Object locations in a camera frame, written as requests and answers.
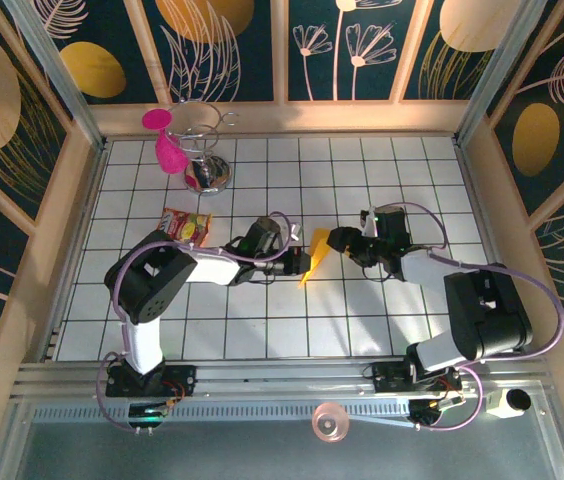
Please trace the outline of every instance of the white tile floor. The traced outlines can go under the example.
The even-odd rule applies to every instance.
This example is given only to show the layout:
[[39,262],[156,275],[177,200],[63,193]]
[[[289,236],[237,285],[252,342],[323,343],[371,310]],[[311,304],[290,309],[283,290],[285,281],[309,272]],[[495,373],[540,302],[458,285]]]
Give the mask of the white tile floor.
[[[184,188],[181,175],[162,173],[154,142],[113,144],[55,360],[97,360],[121,349],[104,273],[157,227],[164,206],[213,214],[209,246],[223,245],[244,234],[257,216],[281,210],[303,224],[299,243],[308,247],[316,228],[359,226],[359,211],[369,203],[412,201],[439,212],[454,258],[486,261],[449,138],[224,139],[215,151],[233,163],[233,185],[199,198]],[[428,216],[412,208],[408,213],[415,243],[441,241]],[[366,273],[382,275],[378,268]],[[298,288],[298,280],[235,288],[186,285],[162,317],[165,356],[398,355],[449,328],[442,295],[397,280],[365,280],[357,265],[335,252],[306,287]]]

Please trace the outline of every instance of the yellow plastic piece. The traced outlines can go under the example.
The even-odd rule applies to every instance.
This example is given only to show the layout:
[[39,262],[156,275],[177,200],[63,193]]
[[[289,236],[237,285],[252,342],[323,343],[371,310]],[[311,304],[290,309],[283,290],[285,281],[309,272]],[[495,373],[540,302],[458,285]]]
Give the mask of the yellow plastic piece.
[[329,233],[331,233],[331,230],[328,228],[316,228],[313,232],[311,247],[309,248],[309,255],[311,255],[311,269],[304,274],[298,288],[301,288],[306,283],[311,275],[313,275],[313,272],[315,272],[315,269],[318,268],[320,262],[322,262],[322,260],[324,260],[331,251],[331,247],[329,247],[326,243],[329,238]]

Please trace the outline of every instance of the grid tile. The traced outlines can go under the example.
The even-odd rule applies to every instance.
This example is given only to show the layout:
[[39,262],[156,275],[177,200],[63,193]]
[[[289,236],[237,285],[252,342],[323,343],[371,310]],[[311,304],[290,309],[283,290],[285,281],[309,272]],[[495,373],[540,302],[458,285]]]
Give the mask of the grid tile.
[[[257,216],[281,210],[303,225],[303,238],[294,244],[308,248],[316,228],[358,228],[369,199],[375,206],[415,201],[442,212],[452,242],[449,255],[484,263],[449,145],[449,139],[419,137],[222,139],[216,154],[233,163],[238,153],[235,185],[217,196],[198,197],[186,190],[183,175],[159,169],[153,141],[116,142],[65,309],[66,343],[61,338],[54,355],[93,361],[121,350],[119,321],[102,279],[157,227],[164,205],[212,214],[208,246],[224,245],[244,235]],[[427,215],[411,207],[408,212],[414,241],[441,240]],[[379,267],[365,273],[385,276]],[[305,287],[298,288],[299,279],[278,277],[271,285],[237,288],[184,285],[162,315],[166,358],[400,354],[408,344],[448,329],[444,294],[397,280],[367,281],[360,267],[337,252],[327,255]]]

